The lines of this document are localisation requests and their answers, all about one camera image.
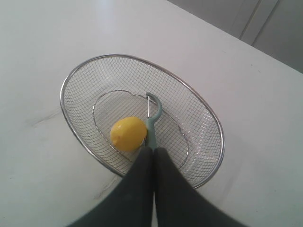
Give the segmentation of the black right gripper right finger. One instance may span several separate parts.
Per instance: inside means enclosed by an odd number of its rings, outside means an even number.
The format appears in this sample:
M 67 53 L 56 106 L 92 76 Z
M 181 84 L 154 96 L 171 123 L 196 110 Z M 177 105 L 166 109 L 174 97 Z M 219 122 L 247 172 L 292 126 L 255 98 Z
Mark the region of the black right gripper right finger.
M 166 149 L 153 154 L 160 227 L 233 227 L 234 220 L 204 199 L 182 176 Z

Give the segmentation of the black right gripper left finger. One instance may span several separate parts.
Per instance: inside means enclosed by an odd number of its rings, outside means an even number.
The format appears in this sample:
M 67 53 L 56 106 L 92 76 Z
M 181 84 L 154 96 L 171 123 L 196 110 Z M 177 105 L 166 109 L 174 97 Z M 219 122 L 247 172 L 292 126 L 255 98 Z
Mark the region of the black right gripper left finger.
M 114 190 L 71 227 L 150 227 L 153 209 L 153 152 L 143 147 Z

